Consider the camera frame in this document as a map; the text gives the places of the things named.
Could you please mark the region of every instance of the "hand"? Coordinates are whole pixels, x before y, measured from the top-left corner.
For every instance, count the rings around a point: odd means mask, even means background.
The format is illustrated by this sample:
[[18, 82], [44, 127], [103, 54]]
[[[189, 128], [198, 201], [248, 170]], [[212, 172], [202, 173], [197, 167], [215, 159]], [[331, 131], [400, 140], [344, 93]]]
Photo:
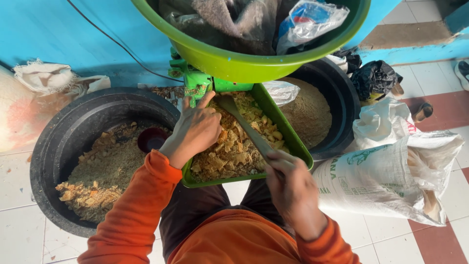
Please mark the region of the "hand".
[[[303, 160], [283, 151], [267, 154], [265, 166], [272, 203], [280, 215], [303, 240], [317, 239], [327, 227], [327, 218], [318, 208], [318, 188]], [[285, 174], [279, 179], [274, 169]]]
[[171, 166], [181, 169], [189, 159], [217, 142], [221, 133], [221, 114], [214, 108], [206, 108], [214, 96], [214, 91], [207, 92], [195, 108], [190, 107], [190, 96], [182, 99], [181, 117], [173, 134], [159, 149]]

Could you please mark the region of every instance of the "person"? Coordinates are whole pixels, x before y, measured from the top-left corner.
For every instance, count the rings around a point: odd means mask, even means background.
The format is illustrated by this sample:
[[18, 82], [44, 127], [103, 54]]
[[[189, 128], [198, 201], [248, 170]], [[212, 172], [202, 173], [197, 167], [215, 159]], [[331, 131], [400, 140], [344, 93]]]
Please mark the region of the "person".
[[168, 264], [359, 263], [337, 223], [319, 210], [316, 184], [299, 158], [272, 151], [267, 178], [250, 182], [241, 205], [230, 205], [222, 185], [182, 185], [181, 168], [221, 132], [221, 114], [206, 108], [214, 95], [206, 93], [195, 108], [183, 99], [174, 133], [146, 156], [78, 262], [149, 263], [161, 217]]

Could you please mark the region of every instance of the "shoe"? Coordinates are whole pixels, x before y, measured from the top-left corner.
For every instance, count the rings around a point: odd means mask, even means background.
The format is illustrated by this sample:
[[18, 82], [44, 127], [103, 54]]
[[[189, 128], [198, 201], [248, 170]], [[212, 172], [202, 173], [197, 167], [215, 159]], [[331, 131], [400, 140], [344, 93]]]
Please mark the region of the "shoe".
[[431, 117], [433, 115], [433, 105], [430, 102], [423, 103], [418, 111], [412, 115], [412, 120], [414, 123], [422, 122], [425, 118]]
[[456, 76], [461, 80], [461, 86], [469, 91], [469, 63], [460, 61], [454, 68]]
[[402, 96], [404, 94], [404, 89], [402, 88], [401, 84], [396, 84], [391, 89], [391, 92], [394, 96]]

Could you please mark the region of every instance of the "brown sandal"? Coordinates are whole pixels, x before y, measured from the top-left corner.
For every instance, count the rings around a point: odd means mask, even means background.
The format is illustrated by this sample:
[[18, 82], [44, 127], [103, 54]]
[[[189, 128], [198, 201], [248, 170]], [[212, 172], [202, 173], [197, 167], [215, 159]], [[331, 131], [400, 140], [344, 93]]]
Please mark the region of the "brown sandal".
[[391, 92], [393, 93], [394, 96], [402, 96], [404, 94], [404, 89], [402, 88], [402, 86], [399, 83], [397, 83], [391, 89]]
[[422, 122], [425, 118], [431, 117], [433, 114], [433, 105], [430, 102], [423, 103], [418, 111], [412, 115], [412, 119], [415, 123]]

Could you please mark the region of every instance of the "black wire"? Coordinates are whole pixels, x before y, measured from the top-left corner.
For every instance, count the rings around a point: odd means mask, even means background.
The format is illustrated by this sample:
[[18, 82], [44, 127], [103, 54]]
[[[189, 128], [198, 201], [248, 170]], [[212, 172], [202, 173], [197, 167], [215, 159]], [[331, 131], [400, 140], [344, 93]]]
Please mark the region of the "black wire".
[[181, 83], [184, 82], [184, 81], [176, 80], [176, 79], [173, 79], [173, 78], [170, 78], [170, 77], [167, 77], [167, 76], [158, 74], [158, 73], [156, 73], [156, 72], [153, 72], [153, 71], [149, 70], [149, 69], [146, 68], [145, 66], [143, 66], [143, 64], [141, 64], [124, 46], [122, 46], [119, 42], [115, 41], [111, 36], [109, 36], [108, 34], [106, 34], [106, 32], [102, 31], [102, 29], [100, 29], [97, 25], [95, 25], [93, 22], [91, 22], [91, 20], [89, 20], [85, 15], [83, 15], [83, 13], [82, 13], [70, 0], [67, 0], [67, 2], [68, 2], [73, 8], [75, 8], [75, 10], [76, 10], [84, 19], [86, 19], [86, 21], [88, 21], [91, 25], [93, 25], [97, 30], [101, 31], [101, 33], [105, 34], [106, 37], [110, 38], [110, 39], [111, 39], [112, 41], [114, 41], [117, 45], [121, 46], [121, 48], [123, 48], [123, 49], [130, 55], [130, 57], [132, 57], [132, 59], [134, 59], [142, 68], [144, 68], [145, 70], [147, 70], [147, 71], [150, 72], [150, 73], [153, 73], [153, 74], [156, 75], [156, 76], [160, 76], [160, 77], [163, 77], [163, 78], [166, 78], [166, 79], [169, 79], [169, 80], [173, 80], [173, 81], [176, 81], [176, 82], [181, 82]]

